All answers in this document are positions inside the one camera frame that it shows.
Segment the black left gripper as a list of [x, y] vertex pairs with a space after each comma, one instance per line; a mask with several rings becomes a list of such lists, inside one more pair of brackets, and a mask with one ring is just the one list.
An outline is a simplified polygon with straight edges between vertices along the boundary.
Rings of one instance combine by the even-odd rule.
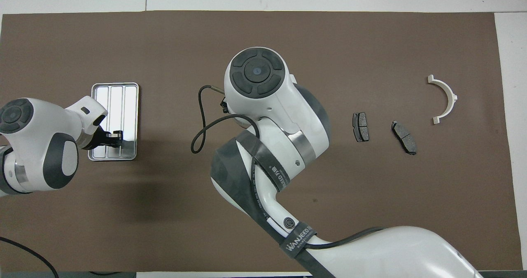
[[[113, 131], [113, 138], [122, 138], [123, 133], [123, 131]], [[109, 135], [111, 135], [110, 132], [105, 131], [101, 126], [98, 126], [90, 142], [84, 147], [84, 149], [91, 150], [99, 146], [109, 146], [112, 148], [119, 148], [122, 146], [122, 139], [112, 139]]]

